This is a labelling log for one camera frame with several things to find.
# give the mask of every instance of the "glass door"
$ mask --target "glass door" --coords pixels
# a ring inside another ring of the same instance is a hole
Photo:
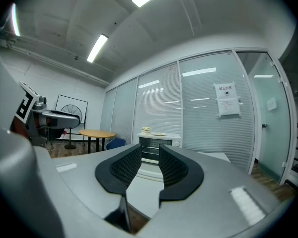
[[[267,53],[237,53],[257,95],[262,123],[259,167],[280,181],[290,144],[290,112],[280,75]]]

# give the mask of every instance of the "wooden floor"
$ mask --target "wooden floor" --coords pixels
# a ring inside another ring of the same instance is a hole
[[[65,149],[65,144],[67,144],[67,142],[55,141],[52,145],[48,143],[46,148],[48,150],[54,149],[53,151],[49,151],[51,158],[87,154],[87,142],[85,142],[85,145],[83,142],[72,142],[72,144],[76,146],[76,149],[73,150]],[[95,152],[95,149],[96,142],[92,142],[91,152]],[[274,180],[267,176],[256,163],[254,164],[251,176],[259,183],[269,188],[281,202],[292,198],[296,194],[296,191],[288,184],[277,184]],[[138,213],[133,207],[129,206],[128,211],[132,226],[132,233],[135,234],[149,221],[149,219]]]

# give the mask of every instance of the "ceiling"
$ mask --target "ceiling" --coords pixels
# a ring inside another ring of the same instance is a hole
[[[249,0],[17,0],[21,37],[11,20],[0,38],[105,82],[172,45],[210,31],[253,29],[265,24]],[[94,63],[86,61],[100,34],[109,37]]]

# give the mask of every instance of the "blue chair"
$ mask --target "blue chair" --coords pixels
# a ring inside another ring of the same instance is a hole
[[[126,145],[125,139],[115,137],[113,140],[108,142],[108,144],[106,145],[106,149],[110,150],[110,149],[114,149],[114,148],[121,147],[124,145]]]

